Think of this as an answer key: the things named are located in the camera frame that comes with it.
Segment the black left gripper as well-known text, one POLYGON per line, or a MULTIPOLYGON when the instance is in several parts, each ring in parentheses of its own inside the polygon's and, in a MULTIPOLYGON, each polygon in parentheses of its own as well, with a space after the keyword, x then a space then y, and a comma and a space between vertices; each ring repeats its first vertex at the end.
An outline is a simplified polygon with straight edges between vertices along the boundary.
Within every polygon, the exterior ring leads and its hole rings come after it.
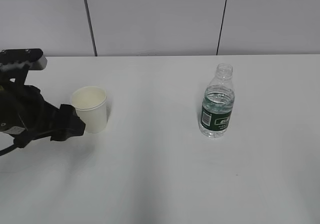
POLYGON ((63 142, 82 136, 85 123, 73 106, 60 108, 46 102, 41 91, 25 85, 27 72, 0 73, 0 131, 13 137, 9 148, 24 148, 31 141, 50 137, 63 142))

